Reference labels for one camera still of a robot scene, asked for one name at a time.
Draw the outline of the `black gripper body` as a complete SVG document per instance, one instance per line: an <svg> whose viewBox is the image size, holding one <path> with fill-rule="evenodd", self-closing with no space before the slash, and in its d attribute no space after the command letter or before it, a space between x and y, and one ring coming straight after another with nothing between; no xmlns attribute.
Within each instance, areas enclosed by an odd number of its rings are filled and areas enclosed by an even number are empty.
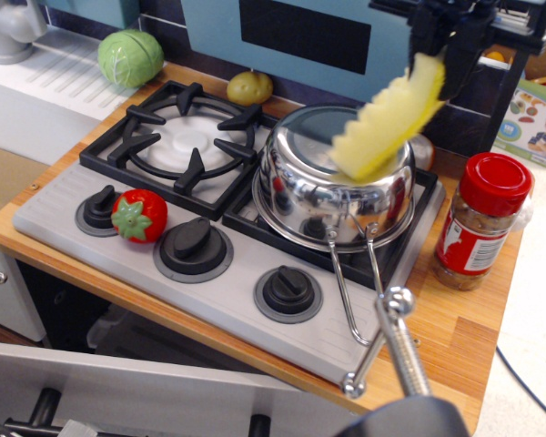
<svg viewBox="0 0 546 437"><path fill-rule="evenodd" d="M546 1L371 1L369 8L407 19L411 53L500 45L538 55L545 46Z"/></svg>

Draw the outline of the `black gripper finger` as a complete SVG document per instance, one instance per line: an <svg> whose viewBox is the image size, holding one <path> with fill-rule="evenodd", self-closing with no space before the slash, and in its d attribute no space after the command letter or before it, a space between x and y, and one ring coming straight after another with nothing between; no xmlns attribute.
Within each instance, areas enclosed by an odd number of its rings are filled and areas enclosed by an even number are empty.
<svg viewBox="0 0 546 437"><path fill-rule="evenodd" d="M446 6L417 6L409 17L409 72L417 54L436 56L445 46L450 30Z"/></svg>
<svg viewBox="0 0 546 437"><path fill-rule="evenodd" d="M453 99L467 84L485 48L490 46L493 17L449 17L444 48L445 80L439 100Z"/></svg>

